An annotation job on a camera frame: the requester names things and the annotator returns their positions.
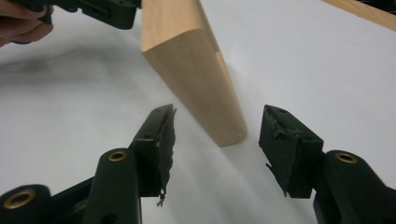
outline white table surface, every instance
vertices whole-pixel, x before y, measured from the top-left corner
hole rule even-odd
[[[174,167],[148,224],[317,223],[313,200],[283,197],[258,146],[264,105],[283,107],[363,157],[396,187],[396,33],[319,0],[202,0],[248,126],[219,148],[140,53],[140,11],[121,31],[55,8],[54,31],[0,49],[0,194],[60,192],[128,147],[151,109],[177,107]]]

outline wood grain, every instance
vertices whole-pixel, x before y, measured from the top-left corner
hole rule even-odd
[[[143,55],[220,147],[247,127],[199,0],[143,0]]]

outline human hand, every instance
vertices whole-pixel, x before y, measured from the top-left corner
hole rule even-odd
[[[35,42],[51,32],[53,26],[39,20],[46,11],[33,12],[8,0],[0,0],[0,48],[10,42]]]

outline brass screw insert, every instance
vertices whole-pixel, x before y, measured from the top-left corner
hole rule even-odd
[[[125,151],[117,150],[108,155],[110,161],[122,161],[128,154]]]
[[[340,161],[351,163],[351,164],[358,162],[358,159],[356,159],[354,156],[346,154],[344,152],[335,154],[335,157]]]
[[[6,209],[16,209],[22,207],[33,200],[35,197],[35,190],[34,189],[23,189],[11,197],[9,197],[4,202],[4,207]]]

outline wooden board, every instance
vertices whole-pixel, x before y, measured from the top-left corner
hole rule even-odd
[[[220,147],[247,127],[199,0],[143,0],[143,55]]]
[[[336,7],[351,12],[368,21],[375,22],[379,25],[396,31],[396,16],[375,7],[370,7],[356,0],[323,0]]]

